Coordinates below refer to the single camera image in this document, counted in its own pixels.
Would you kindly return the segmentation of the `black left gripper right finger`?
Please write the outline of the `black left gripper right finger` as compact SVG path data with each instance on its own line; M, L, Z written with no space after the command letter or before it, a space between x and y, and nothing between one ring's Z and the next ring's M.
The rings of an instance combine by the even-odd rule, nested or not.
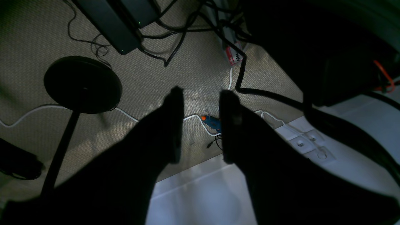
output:
M327 172L232 91L219 97L222 152L244 174L259 225L394 225L399 203Z

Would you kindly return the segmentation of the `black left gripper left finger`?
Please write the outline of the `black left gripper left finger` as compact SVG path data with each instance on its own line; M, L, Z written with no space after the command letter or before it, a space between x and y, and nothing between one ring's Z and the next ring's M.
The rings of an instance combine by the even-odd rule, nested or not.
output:
M6 203L1 224L144 225L158 176L180 160L183 118L183 89L174 87L159 108L56 187L49 200Z

